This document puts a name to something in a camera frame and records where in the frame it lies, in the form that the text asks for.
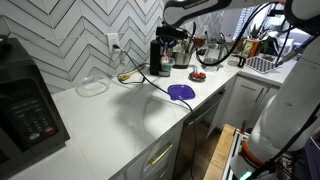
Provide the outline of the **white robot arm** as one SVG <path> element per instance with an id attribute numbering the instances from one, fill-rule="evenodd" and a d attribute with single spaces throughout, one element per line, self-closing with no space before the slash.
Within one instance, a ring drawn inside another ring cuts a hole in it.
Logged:
<path id="1" fill-rule="evenodd" d="M 163 10 L 165 24 L 178 27 L 209 12 L 268 2 L 283 2 L 286 20 L 313 39 L 232 157 L 231 169 L 239 180 L 271 178 L 279 157 L 303 148 L 319 126 L 320 0 L 168 0 Z"/>

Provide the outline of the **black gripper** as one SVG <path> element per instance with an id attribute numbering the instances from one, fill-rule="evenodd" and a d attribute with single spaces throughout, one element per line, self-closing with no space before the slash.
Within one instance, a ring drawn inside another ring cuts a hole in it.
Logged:
<path id="1" fill-rule="evenodd" d="M 185 31 L 180 31 L 170 27 L 158 27 L 156 29 L 156 35 L 161 38 L 170 38 L 174 40 L 184 40 L 188 37 L 188 34 Z"/>

